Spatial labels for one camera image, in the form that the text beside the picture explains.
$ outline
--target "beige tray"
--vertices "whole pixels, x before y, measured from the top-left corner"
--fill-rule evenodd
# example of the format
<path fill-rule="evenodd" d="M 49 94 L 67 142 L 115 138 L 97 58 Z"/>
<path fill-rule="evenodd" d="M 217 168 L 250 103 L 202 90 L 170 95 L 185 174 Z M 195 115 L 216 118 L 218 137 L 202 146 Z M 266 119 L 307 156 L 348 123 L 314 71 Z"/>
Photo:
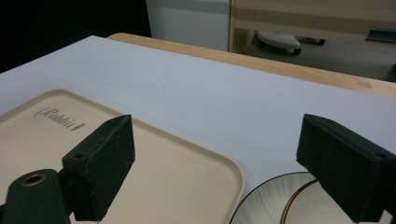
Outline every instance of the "beige tray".
<path fill-rule="evenodd" d="M 0 116 L 0 203 L 13 180 L 44 168 L 60 171 L 68 151 L 119 115 L 58 90 Z M 133 125 L 136 161 L 101 223 L 228 223 L 245 187 L 239 166 L 141 120 Z"/>

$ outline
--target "black wall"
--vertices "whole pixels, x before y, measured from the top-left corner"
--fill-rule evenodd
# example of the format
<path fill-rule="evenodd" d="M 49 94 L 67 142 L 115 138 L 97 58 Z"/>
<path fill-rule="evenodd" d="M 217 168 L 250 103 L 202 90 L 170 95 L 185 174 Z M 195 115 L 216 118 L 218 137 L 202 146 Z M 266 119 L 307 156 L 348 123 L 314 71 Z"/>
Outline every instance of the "black wall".
<path fill-rule="evenodd" d="M 145 0 L 0 3 L 0 73 L 90 35 L 151 36 Z"/>

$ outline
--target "table surface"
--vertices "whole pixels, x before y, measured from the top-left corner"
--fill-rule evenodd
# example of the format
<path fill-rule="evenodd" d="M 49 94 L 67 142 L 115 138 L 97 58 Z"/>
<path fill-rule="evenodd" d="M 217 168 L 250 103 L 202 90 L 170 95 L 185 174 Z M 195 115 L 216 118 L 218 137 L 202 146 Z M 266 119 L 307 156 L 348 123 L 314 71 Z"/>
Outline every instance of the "table surface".
<path fill-rule="evenodd" d="M 396 153 L 396 84 L 135 35 L 90 36 L 0 74 L 0 115 L 65 89 L 236 160 L 245 195 L 304 171 L 304 114 Z"/>

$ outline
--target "white plate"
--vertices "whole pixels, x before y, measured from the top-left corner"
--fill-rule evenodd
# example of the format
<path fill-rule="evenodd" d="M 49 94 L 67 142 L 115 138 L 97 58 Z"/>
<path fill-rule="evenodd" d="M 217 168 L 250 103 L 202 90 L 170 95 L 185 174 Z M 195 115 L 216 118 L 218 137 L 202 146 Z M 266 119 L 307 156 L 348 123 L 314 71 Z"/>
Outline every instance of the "white plate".
<path fill-rule="evenodd" d="M 379 222 L 389 224 L 392 216 L 384 212 Z M 290 198 L 282 215 L 281 224 L 353 224 L 341 207 L 321 187 L 318 181 L 312 181 L 302 186 Z"/>
<path fill-rule="evenodd" d="M 303 172 L 277 176 L 262 183 L 239 204 L 231 224 L 279 224 L 290 197 L 314 179 Z"/>

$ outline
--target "logo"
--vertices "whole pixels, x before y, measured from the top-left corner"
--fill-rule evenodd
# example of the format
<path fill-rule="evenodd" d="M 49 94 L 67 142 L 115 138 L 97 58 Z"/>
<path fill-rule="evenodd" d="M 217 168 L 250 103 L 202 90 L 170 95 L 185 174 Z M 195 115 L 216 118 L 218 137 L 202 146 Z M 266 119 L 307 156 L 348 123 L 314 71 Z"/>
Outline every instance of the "logo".
<path fill-rule="evenodd" d="M 66 129 L 69 129 L 70 131 L 75 131 L 85 126 L 84 123 L 79 123 L 75 119 L 72 119 L 66 116 L 65 114 L 60 113 L 59 109 L 54 107 L 48 107 L 42 109 L 37 113 L 35 113 L 33 117 L 39 120 L 41 119 L 52 120 L 53 122 L 62 125 Z"/>

